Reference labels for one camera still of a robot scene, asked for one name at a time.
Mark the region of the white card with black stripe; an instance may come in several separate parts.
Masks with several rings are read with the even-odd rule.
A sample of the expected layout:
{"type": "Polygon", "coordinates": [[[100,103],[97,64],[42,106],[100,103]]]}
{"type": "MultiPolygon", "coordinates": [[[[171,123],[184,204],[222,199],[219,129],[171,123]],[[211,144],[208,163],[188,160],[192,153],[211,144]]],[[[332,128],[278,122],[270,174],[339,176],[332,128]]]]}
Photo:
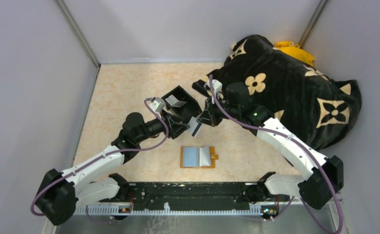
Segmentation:
{"type": "Polygon", "coordinates": [[[192,137],[196,137],[202,127],[202,123],[198,122],[195,117],[191,117],[188,122],[189,128],[186,130],[192,137]]]}

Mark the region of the black plastic card box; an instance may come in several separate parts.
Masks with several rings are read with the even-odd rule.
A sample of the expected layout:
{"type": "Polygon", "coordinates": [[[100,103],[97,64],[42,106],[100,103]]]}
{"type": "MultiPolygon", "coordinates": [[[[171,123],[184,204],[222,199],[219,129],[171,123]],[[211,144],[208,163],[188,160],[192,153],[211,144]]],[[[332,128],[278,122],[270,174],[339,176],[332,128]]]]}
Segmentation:
{"type": "Polygon", "coordinates": [[[182,118],[183,123],[189,123],[192,117],[198,117],[202,110],[198,102],[183,87],[178,85],[161,97],[167,109],[182,118]]]}

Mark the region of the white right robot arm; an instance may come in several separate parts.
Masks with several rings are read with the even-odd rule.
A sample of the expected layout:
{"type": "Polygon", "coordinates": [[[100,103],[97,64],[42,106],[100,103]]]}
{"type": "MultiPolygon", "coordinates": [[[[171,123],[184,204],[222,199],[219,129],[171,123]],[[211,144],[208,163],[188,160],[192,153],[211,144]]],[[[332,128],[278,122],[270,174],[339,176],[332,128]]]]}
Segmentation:
{"type": "Polygon", "coordinates": [[[260,179],[258,196],[270,201],[275,195],[296,196],[313,209],[320,210],[343,188],[344,165],[337,156],[327,157],[306,145],[290,132],[263,105],[252,101],[242,83],[229,85],[221,98],[222,84],[199,81],[194,89],[207,96],[198,122],[216,127],[230,119],[274,147],[300,175],[268,172],[260,179]]]}

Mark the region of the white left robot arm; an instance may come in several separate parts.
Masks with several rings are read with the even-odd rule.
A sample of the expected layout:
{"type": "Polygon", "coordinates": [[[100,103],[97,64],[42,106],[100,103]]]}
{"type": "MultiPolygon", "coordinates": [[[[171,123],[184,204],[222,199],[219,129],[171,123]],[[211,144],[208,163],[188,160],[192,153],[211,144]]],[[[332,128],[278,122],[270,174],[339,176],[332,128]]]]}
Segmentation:
{"type": "Polygon", "coordinates": [[[65,223],[79,207],[99,200],[114,198],[125,201],[130,189],[124,178],[110,175],[95,181],[109,170],[133,159],[143,150],[140,143],[164,133],[165,137],[152,150],[168,138],[175,139],[190,128],[191,116],[181,117],[162,111],[155,119],[144,121],[138,112],[127,115],[118,137],[103,151],[72,168],[49,170],[31,203],[30,211],[36,216],[45,216],[55,226],[65,223]]]}

